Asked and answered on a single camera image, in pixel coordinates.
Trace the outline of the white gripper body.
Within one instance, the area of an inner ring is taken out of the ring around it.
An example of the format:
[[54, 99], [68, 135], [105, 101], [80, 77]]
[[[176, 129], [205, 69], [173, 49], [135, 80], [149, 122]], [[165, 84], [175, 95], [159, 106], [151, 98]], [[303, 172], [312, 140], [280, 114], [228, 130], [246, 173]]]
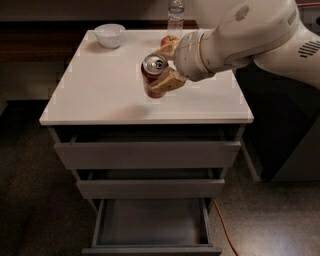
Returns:
[[205, 31], [200, 29], [184, 35], [174, 51], [173, 62], [176, 70], [193, 82], [214, 76], [214, 73], [205, 67], [201, 57], [201, 40], [204, 34]]

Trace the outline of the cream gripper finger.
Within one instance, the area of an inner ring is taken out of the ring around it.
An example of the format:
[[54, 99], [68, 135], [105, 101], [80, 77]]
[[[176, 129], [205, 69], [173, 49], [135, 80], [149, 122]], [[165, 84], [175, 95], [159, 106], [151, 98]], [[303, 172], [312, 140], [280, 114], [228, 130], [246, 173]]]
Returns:
[[164, 47], [160, 46], [159, 49], [154, 51], [154, 54], [159, 54], [163, 56], [166, 60], [172, 60], [174, 57], [175, 49], [178, 46], [178, 43], [174, 46], [164, 46]]
[[182, 87], [186, 81], [186, 77], [169, 67], [156, 78], [149, 78], [146, 83], [146, 90], [152, 94], [164, 94]]

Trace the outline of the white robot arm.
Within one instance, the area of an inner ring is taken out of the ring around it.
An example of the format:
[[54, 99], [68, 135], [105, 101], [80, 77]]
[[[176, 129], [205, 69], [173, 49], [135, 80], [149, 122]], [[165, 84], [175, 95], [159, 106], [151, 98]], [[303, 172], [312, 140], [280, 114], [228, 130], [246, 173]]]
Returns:
[[146, 86], [154, 94], [253, 62], [261, 69], [320, 89], [320, 36], [305, 27], [295, 0], [245, 0], [210, 30], [170, 41], [155, 53], [171, 60]]

